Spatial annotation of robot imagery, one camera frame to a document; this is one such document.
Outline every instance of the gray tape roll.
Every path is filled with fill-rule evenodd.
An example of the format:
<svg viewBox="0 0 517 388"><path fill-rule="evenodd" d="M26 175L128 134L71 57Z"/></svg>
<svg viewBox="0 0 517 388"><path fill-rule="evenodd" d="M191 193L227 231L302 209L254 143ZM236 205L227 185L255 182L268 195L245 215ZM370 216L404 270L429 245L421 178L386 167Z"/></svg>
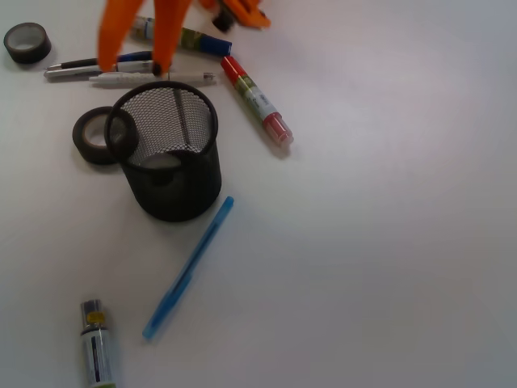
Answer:
<svg viewBox="0 0 517 388"><path fill-rule="evenodd" d="M3 44L13 61L23 64L41 61L52 47L47 32L36 23L14 26L4 36Z"/></svg>

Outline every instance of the marker label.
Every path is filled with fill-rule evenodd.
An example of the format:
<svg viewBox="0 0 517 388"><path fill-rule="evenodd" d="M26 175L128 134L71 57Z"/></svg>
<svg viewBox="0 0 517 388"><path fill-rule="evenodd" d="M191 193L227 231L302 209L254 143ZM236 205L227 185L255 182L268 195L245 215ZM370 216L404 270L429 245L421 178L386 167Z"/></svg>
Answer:
<svg viewBox="0 0 517 388"><path fill-rule="evenodd" d="M235 83L235 89L261 121L264 121L270 114L277 112L275 106L269 102L269 99L249 76L240 76Z"/></svg>

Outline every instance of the black mesh pen holder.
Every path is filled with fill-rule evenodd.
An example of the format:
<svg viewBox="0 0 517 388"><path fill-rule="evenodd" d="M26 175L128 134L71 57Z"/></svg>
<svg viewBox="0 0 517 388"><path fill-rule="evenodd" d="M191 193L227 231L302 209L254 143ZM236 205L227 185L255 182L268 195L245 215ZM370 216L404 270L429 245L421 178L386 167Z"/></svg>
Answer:
<svg viewBox="0 0 517 388"><path fill-rule="evenodd" d="M139 138L128 155L113 119L128 113ZM204 212L221 190L217 114L210 100L181 82L152 82L124 95L104 133L140 206L164 221L186 221Z"/></svg>

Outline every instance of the blue marker cap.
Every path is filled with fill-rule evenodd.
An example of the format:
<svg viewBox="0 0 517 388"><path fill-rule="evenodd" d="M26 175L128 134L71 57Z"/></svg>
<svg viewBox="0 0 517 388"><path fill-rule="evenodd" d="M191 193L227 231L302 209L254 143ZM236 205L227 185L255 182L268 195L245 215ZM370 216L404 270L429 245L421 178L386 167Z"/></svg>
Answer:
<svg viewBox="0 0 517 388"><path fill-rule="evenodd" d="M232 51L232 42L204 35L200 39L200 51L218 57L226 57Z"/></svg>

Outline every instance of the blue marker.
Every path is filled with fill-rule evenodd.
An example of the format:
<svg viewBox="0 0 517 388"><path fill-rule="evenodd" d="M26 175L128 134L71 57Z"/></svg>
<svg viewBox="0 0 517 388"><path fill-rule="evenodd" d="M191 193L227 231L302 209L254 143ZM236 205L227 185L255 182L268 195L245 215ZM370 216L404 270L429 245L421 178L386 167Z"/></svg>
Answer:
<svg viewBox="0 0 517 388"><path fill-rule="evenodd" d="M134 36L140 39L152 40L154 38L154 19L137 16L131 31ZM214 38L203 32L190 30L185 27L181 29L178 45L182 49L199 51L200 53L212 54L217 57L226 57L232 51L232 42Z"/></svg>
<svg viewBox="0 0 517 388"><path fill-rule="evenodd" d="M233 198L231 196L226 197L225 202L217 212L216 216L213 218L212 222L208 226L206 232L204 232L203 237L198 242L197 247L195 247L194 251L189 257L188 261L185 263L185 266L179 273L178 277L166 292L160 304L154 311L153 316L147 323L142 335L151 340L156 331L162 324L163 320L166 318L167 314L174 308L179 298L181 297L183 291L187 287L189 281L192 278L192 271L194 271L195 266L199 263L201 256L207 250L208 245L213 240L216 235L219 227L225 220L229 211L233 207Z"/></svg>

